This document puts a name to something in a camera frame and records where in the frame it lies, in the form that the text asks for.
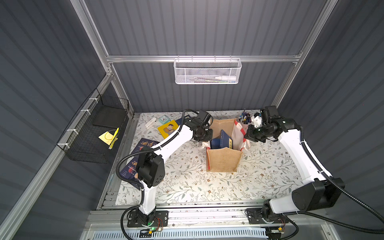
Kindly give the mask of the blue book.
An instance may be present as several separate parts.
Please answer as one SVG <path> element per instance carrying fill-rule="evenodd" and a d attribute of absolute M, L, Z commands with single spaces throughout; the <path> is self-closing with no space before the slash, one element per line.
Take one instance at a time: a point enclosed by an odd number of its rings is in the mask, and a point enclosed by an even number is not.
<path fill-rule="evenodd" d="M 183 119 L 180 118 L 180 119 L 178 119 L 178 120 L 175 120 L 175 122 L 177 123 L 178 126 L 181 126 L 182 123 L 183 123 Z"/>

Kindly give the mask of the blue book Guiguzi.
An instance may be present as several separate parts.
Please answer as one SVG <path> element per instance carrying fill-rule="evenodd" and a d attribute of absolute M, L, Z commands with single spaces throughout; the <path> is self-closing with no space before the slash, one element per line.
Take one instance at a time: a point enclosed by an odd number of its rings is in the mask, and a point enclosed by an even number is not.
<path fill-rule="evenodd" d="M 220 139 L 221 139 L 221 147 L 222 147 L 221 149 L 223 149 L 223 148 L 232 149 L 233 148 L 233 140 L 224 130 L 221 130 Z"/>

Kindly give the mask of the yellow cartoon cover book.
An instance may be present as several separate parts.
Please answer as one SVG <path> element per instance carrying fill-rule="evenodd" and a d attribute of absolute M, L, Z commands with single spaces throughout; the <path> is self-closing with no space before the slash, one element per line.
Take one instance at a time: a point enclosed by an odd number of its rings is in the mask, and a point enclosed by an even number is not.
<path fill-rule="evenodd" d="M 161 136 L 166 139 L 168 138 L 172 133 L 174 133 L 179 128 L 179 125 L 175 120 L 172 120 L 166 124 L 163 124 L 162 126 L 158 127 L 158 131 L 160 132 Z"/>

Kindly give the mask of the burlap canvas bag red panel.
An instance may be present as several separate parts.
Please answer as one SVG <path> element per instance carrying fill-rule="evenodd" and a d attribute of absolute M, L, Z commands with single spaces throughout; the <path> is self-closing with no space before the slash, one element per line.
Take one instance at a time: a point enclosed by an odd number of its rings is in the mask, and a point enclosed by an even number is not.
<path fill-rule="evenodd" d="M 238 119 L 226 119 L 214 120 L 210 129 L 213 139 L 203 143 L 207 172 L 235 173 L 243 152 L 250 148 L 250 141 L 245 139 L 248 126 Z"/>

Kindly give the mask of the blue book Yuanqu 300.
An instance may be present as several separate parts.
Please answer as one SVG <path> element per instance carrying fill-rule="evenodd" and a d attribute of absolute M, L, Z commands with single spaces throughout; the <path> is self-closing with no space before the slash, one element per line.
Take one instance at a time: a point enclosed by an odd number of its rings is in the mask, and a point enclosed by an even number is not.
<path fill-rule="evenodd" d="M 215 138 L 210 141 L 210 146 L 212 150 L 221 149 L 221 139 Z"/>

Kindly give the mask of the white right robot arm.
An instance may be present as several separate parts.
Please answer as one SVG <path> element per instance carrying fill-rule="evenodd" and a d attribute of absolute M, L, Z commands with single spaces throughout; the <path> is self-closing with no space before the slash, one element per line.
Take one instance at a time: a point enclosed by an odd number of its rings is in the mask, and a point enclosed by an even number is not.
<path fill-rule="evenodd" d="M 278 215 L 308 212 L 333 207 L 339 199 L 344 182 L 324 169 L 304 138 L 304 129 L 293 119 L 282 117 L 276 106 L 261 110 L 261 123 L 250 125 L 245 138 L 253 142 L 279 142 L 294 161 L 303 186 L 287 196 L 266 200 L 263 219 L 275 220 Z"/>

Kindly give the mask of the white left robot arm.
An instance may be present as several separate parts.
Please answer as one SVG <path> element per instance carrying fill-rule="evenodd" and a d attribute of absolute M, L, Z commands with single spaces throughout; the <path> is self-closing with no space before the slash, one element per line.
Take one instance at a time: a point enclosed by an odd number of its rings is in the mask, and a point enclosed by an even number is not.
<path fill-rule="evenodd" d="M 137 174 L 143 185 L 139 211 L 145 216 L 149 216 L 156 209 L 157 186 L 166 175 L 165 163 L 169 157 L 186 142 L 191 140 L 208 142 L 213 138 L 211 125 L 214 119 L 212 115 L 206 111 L 193 111 L 196 116 L 187 119 L 185 118 L 187 112 L 192 112 L 192 110 L 183 111 L 181 125 L 169 137 L 152 148 L 139 152 Z"/>

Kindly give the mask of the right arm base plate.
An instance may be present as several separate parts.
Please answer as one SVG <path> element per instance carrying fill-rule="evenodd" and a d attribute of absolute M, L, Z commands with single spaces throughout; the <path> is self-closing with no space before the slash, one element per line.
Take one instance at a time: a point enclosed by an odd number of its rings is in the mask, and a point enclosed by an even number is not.
<path fill-rule="evenodd" d="M 282 214 L 274 214 L 269 209 L 264 208 L 247 208 L 244 211 L 248 218 L 249 224 L 283 224 L 289 221 Z"/>

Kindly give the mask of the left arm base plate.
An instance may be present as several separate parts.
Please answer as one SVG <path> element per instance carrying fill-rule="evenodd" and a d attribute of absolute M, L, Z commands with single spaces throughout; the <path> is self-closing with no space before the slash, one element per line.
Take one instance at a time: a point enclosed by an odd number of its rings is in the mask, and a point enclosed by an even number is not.
<path fill-rule="evenodd" d="M 134 210 L 128 213 L 127 218 L 127 227 L 129 228 L 167 227 L 169 220 L 169 212 L 154 210 L 148 215 L 145 215 L 140 210 Z"/>

